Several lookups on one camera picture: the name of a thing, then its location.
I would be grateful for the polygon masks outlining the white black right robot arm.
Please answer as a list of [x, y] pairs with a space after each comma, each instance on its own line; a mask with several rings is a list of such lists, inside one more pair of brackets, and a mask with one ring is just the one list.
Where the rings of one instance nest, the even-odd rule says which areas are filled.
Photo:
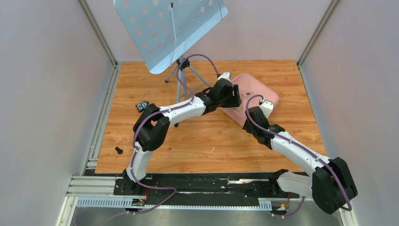
[[293, 138], [283, 127], [270, 124], [260, 107], [246, 109], [243, 129], [252, 134], [258, 143], [274, 150], [300, 166], [306, 176], [288, 170], [277, 171], [276, 179], [269, 185], [274, 196], [285, 192], [310, 196], [325, 213], [338, 209], [352, 211], [351, 200], [358, 191], [347, 162], [319, 154]]

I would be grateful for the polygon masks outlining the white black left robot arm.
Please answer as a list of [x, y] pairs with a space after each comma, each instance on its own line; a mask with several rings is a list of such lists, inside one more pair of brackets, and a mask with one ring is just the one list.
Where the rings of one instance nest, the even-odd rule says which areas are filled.
[[193, 117], [214, 112], [217, 108], [233, 108], [241, 105], [239, 85], [228, 78], [218, 79], [214, 86], [193, 94], [183, 102], [158, 107], [150, 104], [133, 126], [133, 155], [123, 171], [126, 189], [140, 194], [143, 179], [153, 151], [160, 148], [170, 127]]

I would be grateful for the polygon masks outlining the small black knob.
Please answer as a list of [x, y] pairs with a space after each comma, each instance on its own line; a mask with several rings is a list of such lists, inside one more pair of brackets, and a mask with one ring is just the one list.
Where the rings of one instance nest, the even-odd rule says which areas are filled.
[[115, 147], [115, 150], [116, 150], [117, 154], [123, 154], [123, 150], [120, 149], [119, 147]]

